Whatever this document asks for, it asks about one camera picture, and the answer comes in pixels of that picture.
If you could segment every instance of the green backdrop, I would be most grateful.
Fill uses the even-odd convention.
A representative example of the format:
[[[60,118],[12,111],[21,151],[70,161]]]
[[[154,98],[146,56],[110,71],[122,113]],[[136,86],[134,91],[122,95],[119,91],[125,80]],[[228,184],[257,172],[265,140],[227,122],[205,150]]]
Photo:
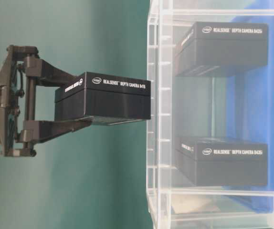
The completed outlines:
[[[37,46],[72,74],[146,78],[149,0],[0,0],[0,66],[9,44]],[[38,88],[36,119],[53,120],[54,90]],[[0,229],[149,229],[145,122],[92,126],[0,156]]]

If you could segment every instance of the container shelf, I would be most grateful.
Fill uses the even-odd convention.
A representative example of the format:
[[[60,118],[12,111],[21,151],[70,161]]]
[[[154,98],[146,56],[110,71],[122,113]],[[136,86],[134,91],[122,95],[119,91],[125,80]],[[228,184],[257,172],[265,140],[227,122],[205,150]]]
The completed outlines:
[[[151,0],[155,229],[274,229],[274,0]]]

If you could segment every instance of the intel logo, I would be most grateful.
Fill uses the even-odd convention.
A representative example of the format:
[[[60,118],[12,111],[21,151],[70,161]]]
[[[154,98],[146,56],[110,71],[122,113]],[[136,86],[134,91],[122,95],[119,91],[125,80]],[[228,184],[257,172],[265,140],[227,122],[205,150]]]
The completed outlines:
[[[202,29],[202,32],[203,32],[203,33],[209,33],[209,32],[211,32],[211,30],[212,30],[212,27],[206,26],[206,27],[204,27],[204,28]]]
[[[212,149],[210,149],[210,148],[203,149],[202,153],[203,153],[203,155],[210,155],[212,153]]]
[[[94,78],[92,81],[93,81],[93,83],[98,84],[98,83],[100,83],[102,80],[101,80],[100,77],[96,77],[96,78]]]

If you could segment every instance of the teal wall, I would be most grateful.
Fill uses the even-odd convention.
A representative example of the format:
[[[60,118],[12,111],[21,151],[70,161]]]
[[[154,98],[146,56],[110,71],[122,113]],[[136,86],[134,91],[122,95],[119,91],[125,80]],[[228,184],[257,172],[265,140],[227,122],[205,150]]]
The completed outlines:
[[[72,74],[146,78],[149,0],[0,0],[0,66],[9,44],[34,45]],[[53,120],[54,90],[38,88],[36,119]],[[146,124],[92,126],[0,156],[0,229],[149,229]]]

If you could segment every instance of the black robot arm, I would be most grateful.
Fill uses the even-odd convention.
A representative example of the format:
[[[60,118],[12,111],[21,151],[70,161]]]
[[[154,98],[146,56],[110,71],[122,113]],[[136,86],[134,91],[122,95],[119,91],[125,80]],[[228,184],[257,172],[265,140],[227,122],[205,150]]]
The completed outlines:
[[[0,144],[4,156],[35,156],[36,143],[43,143],[68,132],[90,126],[91,121],[36,121],[36,86],[63,86],[76,76],[57,69],[40,59],[33,46],[7,48],[8,55],[0,70]],[[17,73],[20,74],[20,88],[17,87]],[[23,73],[26,89],[23,89]],[[25,96],[23,129],[18,132],[20,115],[19,98]],[[14,149],[14,141],[23,143],[21,149]]]

